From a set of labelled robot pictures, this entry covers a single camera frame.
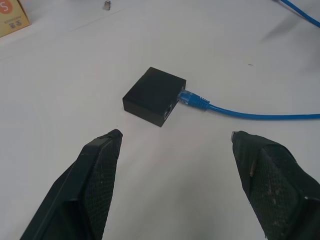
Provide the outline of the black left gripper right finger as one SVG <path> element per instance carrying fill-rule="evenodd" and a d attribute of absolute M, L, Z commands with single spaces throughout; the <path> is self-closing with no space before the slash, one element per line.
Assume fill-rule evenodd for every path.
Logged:
<path fill-rule="evenodd" d="M 320 240 L 320 183 L 275 141 L 234 131 L 231 142 L 242 188 L 267 240 Z"/>

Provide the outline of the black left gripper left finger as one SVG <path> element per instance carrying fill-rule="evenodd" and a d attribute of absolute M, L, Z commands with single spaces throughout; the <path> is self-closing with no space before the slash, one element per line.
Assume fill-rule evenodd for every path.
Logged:
<path fill-rule="evenodd" d="M 20 240 L 102 240 L 123 134 L 87 143 L 56 179 Z"/>

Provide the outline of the small black box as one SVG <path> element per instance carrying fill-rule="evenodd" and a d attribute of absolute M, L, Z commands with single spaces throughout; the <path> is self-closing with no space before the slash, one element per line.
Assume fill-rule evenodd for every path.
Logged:
<path fill-rule="evenodd" d="M 143 120 L 162 127 L 176 106 L 187 81 L 150 67 L 122 98 L 123 108 Z"/>

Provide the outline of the yellow cardboard box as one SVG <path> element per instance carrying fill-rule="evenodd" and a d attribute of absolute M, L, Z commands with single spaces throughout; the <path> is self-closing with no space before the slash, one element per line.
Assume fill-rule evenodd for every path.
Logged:
<path fill-rule="evenodd" d="M 0 38 L 30 25 L 20 0 L 0 0 Z"/>

